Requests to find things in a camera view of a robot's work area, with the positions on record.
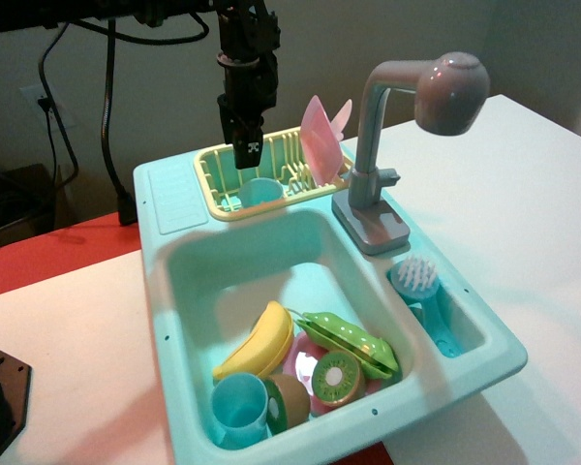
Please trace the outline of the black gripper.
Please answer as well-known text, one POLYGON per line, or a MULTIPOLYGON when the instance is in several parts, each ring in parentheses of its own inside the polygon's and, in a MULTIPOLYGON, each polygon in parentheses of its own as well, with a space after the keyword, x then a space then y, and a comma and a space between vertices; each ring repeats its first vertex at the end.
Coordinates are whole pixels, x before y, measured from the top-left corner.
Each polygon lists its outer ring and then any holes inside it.
POLYGON ((226 144, 238 170, 260 164, 263 114, 275 107, 278 89, 279 23, 266 9, 217 11, 224 69, 224 94, 219 100, 226 144))

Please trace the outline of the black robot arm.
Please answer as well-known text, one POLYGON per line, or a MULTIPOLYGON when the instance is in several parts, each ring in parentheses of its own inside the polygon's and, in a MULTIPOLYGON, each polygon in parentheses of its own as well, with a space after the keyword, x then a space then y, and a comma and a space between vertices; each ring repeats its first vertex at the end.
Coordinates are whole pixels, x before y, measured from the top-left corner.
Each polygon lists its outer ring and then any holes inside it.
POLYGON ((142 45, 194 43, 208 35, 199 17, 214 12, 218 18, 224 68, 224 93, 218 99, 224 141, 234 153, 234 165, 255 168, 263 151, 262 114, 276 106, 280 46, 278 17, 262 1, 0 1, 0 33, 60 24, 77 24, 108 37, 142 45), (201 25, 197 35, 176 39, 141 39, 88 24, 88 18, 114 20, 132 16, 150 28, 173 16, 188 15, 201 25))

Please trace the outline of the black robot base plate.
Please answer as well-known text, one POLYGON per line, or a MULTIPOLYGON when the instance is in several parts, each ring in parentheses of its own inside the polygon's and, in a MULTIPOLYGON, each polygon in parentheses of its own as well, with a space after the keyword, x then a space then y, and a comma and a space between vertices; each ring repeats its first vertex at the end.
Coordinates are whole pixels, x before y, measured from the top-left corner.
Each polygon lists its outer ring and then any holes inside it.
POLYGON ((27 421, 32 367, 0 350, 0 456, 27 421))

